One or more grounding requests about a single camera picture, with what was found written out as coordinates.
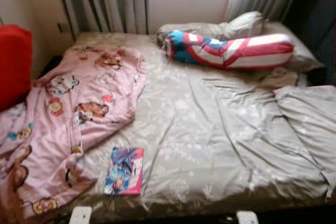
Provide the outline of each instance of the mattress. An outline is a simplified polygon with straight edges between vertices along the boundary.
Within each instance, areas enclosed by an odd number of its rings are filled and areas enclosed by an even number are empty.
[[[146,35],[83,33],[77,44],[139,50],[147,80],[134,122],[85,153],[98,182],[64,212],[92,206],[103,223],[326,201],[328,183],[271,91],[288,78],[175,62]],[[114,146],[144,148],[141,195],[102,193]]]

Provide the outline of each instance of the book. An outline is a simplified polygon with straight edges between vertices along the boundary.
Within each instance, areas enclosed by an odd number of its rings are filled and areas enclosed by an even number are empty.
[[[113,148],[105,194],[140,194],[143,152],[143,148]]]

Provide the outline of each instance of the pink blanket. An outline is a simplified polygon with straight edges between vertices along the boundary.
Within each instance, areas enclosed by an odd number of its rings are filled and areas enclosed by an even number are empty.
[[[144,67],[132,49],[73,47],[0,114],[0,223],[56,209],[96,181],[77,160],[134,119]]]

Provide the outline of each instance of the comic book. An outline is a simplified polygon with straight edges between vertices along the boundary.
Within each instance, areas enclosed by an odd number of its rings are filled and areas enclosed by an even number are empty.
[[[111,154],[105,194],[140,194],[143,148],[117,148]]]

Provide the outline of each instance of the wrinkled fabric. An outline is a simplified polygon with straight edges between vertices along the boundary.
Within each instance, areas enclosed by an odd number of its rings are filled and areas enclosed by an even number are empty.
[[[149,36],[85,33],[77,41],[107,43],[145,56],[146,86],[134,122],[81,160],[98,182],[63,213],[92,206],[92,222],[107,223],[325,202],[328,182],[260,87],[269,72],[170,61]],[[103,195],[114,146],[144,148],[141,195]]]
[[[263,31],[264,18],[259,12],[247,12],[230,23],[186,23],[166,24],[156,31],[157,41],[162,45],[167,35],[175,30],[197,34],[218,40],[247,38],[260,35]]]
[[[329,182],[336,186],[336,90],[331,86],[285,87],[276,99],[280,110]]]
[[[43,218],[87,190],[97,178],[78,160],[134,120],[144,82],[135,50],[73,47],[25,103],[1,113],[1,223]]]

